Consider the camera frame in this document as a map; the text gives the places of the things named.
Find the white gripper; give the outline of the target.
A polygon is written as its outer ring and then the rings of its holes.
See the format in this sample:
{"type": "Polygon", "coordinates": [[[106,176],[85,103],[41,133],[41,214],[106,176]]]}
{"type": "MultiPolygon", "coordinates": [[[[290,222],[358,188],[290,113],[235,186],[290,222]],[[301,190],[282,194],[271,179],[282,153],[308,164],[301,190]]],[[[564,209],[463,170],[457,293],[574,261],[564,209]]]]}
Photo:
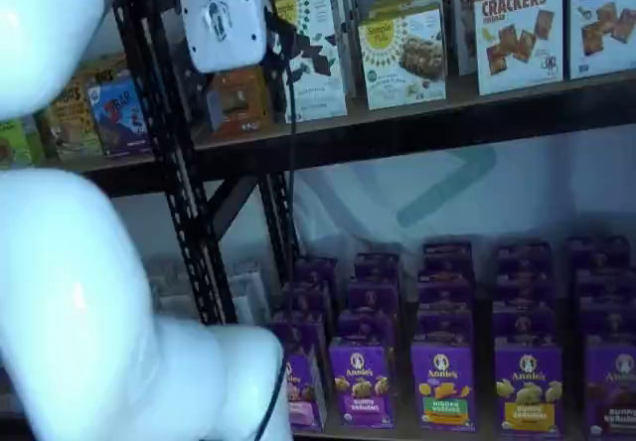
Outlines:
{"type": "Polygon", "coordinates": [[[267,46],[267,0],[180,0],[190,57],[200,73],[260,63],[267,46]]]}

